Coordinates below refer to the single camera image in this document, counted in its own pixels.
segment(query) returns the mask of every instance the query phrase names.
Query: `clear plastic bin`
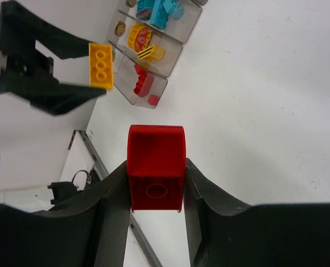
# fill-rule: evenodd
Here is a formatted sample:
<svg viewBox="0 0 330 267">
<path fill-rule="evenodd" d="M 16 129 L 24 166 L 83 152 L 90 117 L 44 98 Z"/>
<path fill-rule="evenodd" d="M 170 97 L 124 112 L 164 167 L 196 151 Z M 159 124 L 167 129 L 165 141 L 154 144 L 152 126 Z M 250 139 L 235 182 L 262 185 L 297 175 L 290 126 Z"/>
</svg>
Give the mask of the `clear plastic bin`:
<svg viewBox="0 0 330 267">
<path fill-rule="evenodd" d="M 163 77 L 172 72 L 182 44 L 145 23 L 117 11 L 107 40 L 133 61 Z"/>
<path fill-rule="evenodd" d="M 118 7 L 181 43 L 186 43 L 202 12 L 192 0 L 123 0 Z"/>
<path fill-rule="evenodd" d="M 167 79 L 150 73 L 113 47 L 114 86 L 132 104 L 156 108 L 167 85 Z"/>
</svg>

